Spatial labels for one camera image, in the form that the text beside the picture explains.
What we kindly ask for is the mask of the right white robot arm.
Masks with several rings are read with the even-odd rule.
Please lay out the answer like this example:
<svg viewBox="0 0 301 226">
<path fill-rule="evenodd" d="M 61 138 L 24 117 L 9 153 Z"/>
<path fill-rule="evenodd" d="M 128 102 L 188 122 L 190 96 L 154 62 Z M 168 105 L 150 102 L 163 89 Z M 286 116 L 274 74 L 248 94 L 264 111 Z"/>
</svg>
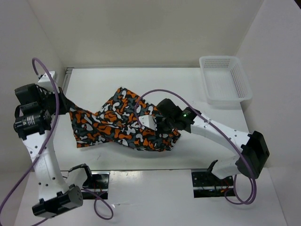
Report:
<svg viewBox="0 0 301 226">
<path fill-rule="evenodd" d="M 157 105 L 163 118 L 157 119 L 159 131 L 183 130 L 200 135 L 231 150 L 235 156 L 213 161 L 207 169 L 206 179 L 217 185 L 222 179 L 242 174 L 257 179 L 269 157 L 269 150 L 262 133 L 242 132 L 211 120 L 191 106 L 181 110 L 172 100 L 164 99 Z"/>
</svg>

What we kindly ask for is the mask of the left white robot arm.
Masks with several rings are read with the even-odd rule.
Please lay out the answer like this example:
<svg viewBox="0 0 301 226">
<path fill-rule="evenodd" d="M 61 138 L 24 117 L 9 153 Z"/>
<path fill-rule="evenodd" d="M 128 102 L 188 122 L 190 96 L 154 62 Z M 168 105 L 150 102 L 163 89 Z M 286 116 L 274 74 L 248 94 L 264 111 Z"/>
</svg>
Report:
<svg viewBox="0 0 301 226">
<path fill-rule="evenodd" d="M 58 96 L 34 83 L 15 89 L 20 102 L 15 110 L 14 130 L 27 148 L 38 180 L 39 201 L 32 207 L 35 216 L 54 218 L 83 205 L 81 188 L 94 182 L 86 164 L 70 169 L 67 179 L 61 174 L 55 155 L 52 132 L 58 115 L 68 112 L 62 90 Z"/>
</svg>

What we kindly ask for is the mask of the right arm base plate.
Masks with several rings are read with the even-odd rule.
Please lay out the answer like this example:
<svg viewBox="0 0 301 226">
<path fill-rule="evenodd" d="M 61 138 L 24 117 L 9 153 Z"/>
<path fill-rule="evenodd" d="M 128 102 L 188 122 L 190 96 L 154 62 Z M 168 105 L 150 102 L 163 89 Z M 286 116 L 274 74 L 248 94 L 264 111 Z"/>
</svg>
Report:
<svg viewBox="0 0 301 226">
<path fill-rule="evenodd" d="M 219 179 L 206 173 L 205 170 L 192 170 L 191 177 L 195 198 L 224 197 L 225 194 L 230 197 L 235 196 L 232 176 Z"/>
</svg>

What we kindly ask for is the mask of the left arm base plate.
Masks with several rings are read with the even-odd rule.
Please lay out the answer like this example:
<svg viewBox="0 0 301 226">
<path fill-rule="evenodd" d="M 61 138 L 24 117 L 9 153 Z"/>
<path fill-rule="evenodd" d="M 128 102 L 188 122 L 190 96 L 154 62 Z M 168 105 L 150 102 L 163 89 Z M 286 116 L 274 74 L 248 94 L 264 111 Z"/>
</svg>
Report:
<svg viewBox="0 0 301 226">
<path fill-rule="evenodd" d="M 108 199 L 108 188 L 109 188 L 109 171 L 92 171 L 92 178 L 87 179 L 81 189 L 84 200 L 94 200 L 96 197 L 84 189 L 87 189 L 93 193 L 99 195 L 102 199 Z"/>
</svg>

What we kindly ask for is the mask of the orange camouflage shorts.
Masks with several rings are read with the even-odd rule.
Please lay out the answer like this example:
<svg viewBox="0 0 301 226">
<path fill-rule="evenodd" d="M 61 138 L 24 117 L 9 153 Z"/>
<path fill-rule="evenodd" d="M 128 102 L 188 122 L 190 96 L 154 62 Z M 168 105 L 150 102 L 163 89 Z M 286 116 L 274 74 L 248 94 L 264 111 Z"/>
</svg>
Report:
<svg viewBox="0 0 301 226">
<path fill-rule="evenodd" d="M 160 116 L 157 107 L 119 87 L 98 112 L 70 103 L 69 115 L 78 148 L 114 142 L 138 151 L 170 151 L 181 137 L 177 129 L 157 132 L 138 124 L 137 117 Z"/>
</svg>

